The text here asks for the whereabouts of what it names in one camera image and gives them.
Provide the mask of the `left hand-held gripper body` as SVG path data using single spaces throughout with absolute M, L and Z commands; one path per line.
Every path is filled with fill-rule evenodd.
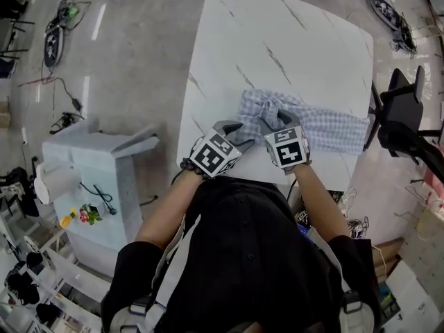
M 242 153 L 215 130 L 210 130 L 191 154 L 190 160 L 209 177 L 231 169 Z

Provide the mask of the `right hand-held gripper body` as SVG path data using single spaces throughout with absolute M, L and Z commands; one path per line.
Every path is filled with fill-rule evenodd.
M 264 136 L 272 163 L 284 171 L 300 164 L 310 164 L 309 143 L 301 126 L 294 126 Z

